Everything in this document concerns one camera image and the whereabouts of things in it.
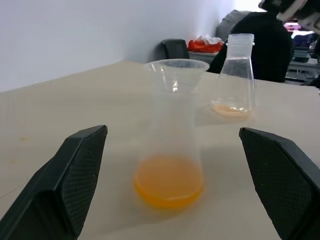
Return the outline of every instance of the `glass flask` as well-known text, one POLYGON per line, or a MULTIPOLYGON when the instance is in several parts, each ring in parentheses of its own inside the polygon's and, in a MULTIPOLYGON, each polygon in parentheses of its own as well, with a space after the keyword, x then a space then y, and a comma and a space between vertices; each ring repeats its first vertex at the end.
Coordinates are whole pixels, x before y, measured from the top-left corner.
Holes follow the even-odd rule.
POLYGON ((190 59, 150 62, 153 113, 134 175, 140 197, 158 208, 182 208, 204 190, 195 136, 195 90, 209 65, 190 59))
POLYGON ((225 117, 250 117, 256 107, 256 82, 251 53, 253 34, 228 37, 227 54, 219 79, 213 88, 212 108, 225 117))

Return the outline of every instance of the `red object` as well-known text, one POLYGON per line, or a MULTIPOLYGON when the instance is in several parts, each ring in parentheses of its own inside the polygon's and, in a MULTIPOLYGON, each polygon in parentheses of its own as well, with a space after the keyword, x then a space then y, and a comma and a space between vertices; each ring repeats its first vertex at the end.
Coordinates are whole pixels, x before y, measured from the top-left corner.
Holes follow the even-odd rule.
POLYGON ((217 53, 220 52, 224 43, 221 41, 217 44, 205 45, 204 41, 193 41, 191 40, 188 44, 188 50, 191 52, 200 52, 200 53, 217 53))

